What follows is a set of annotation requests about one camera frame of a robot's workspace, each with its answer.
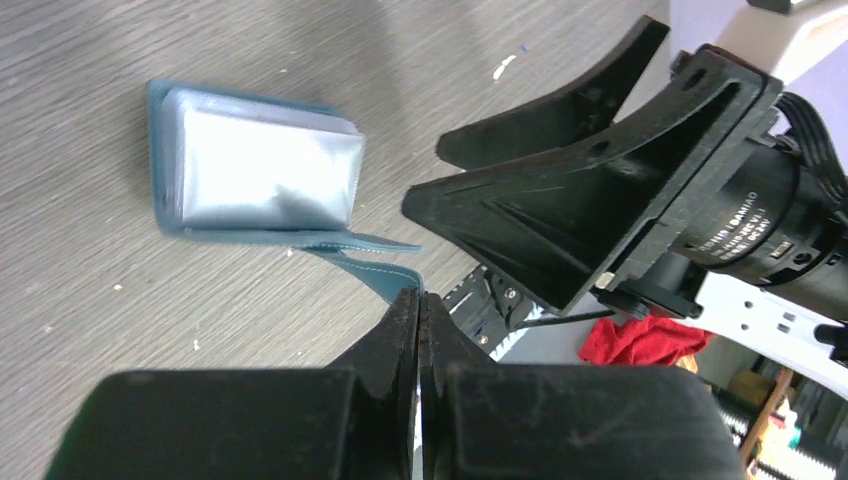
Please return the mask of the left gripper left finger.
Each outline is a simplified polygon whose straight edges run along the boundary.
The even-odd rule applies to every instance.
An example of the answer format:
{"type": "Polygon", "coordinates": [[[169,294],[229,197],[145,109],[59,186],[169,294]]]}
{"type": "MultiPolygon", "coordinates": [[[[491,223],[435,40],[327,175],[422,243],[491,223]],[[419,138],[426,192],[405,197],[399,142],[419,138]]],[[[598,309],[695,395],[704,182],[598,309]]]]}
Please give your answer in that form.
{"type": "Polygon", "coordinates": [[[408,479],[419,294],[321,368],[126,371],[83,402],[50,479],[408,479]]]}

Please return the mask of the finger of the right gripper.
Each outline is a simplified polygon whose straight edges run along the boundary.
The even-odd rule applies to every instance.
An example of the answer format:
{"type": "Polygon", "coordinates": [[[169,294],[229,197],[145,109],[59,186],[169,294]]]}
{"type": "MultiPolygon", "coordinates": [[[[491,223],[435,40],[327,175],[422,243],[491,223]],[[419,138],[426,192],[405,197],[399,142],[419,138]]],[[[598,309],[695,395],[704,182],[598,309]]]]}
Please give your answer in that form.
{"type": "Polygon", "coordinates": [[[571,83],[502,113],[446,132],[436,155],[476,170],[562,148],[609,127],[670,27],[642,16],[597,64],[571,83]]]}

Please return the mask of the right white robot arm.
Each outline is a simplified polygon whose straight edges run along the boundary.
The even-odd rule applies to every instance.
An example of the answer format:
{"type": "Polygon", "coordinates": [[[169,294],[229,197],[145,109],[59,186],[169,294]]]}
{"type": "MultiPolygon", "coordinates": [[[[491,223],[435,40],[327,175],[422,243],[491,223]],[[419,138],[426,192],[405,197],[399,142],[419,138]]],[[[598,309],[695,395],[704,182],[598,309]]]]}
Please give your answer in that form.
{"type": "Polygon", "coordinates": [[[403,215],[489,274],[509,339],[667,317],[847,393],[847,179],[785,86],[847,42],[843,1],[749,1],[620,109],[669,28],[644,16],[549,94],[443,134],[403,215]]]}

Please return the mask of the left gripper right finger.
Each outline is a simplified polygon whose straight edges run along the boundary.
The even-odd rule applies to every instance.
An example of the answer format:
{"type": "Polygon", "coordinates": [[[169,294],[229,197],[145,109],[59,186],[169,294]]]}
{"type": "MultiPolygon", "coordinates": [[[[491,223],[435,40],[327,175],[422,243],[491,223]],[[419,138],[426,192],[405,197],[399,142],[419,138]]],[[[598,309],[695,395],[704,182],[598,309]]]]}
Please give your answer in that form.
{"type": "Polygon", "coordinates": [[[741,479],[707,386],[678,367],[494,362],[419,307],[427,479],[741,479]]]}

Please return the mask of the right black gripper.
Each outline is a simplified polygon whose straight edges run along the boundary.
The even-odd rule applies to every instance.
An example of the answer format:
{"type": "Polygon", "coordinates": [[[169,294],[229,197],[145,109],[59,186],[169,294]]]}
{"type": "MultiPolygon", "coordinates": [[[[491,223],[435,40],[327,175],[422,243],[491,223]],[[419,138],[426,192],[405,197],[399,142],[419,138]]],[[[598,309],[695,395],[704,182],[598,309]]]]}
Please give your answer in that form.
{"type": "Polygon", "coordinates": [[[402,213],[557,312],[597,291],[631,318],[698,318],[696,297],[715,273],[844,318],[847,178],[821,116],[781,90],[704,46],[606,129],[457,167],[413,186],[402,213]],[[772,136],[775,103],[789,128],[772,136]]]}

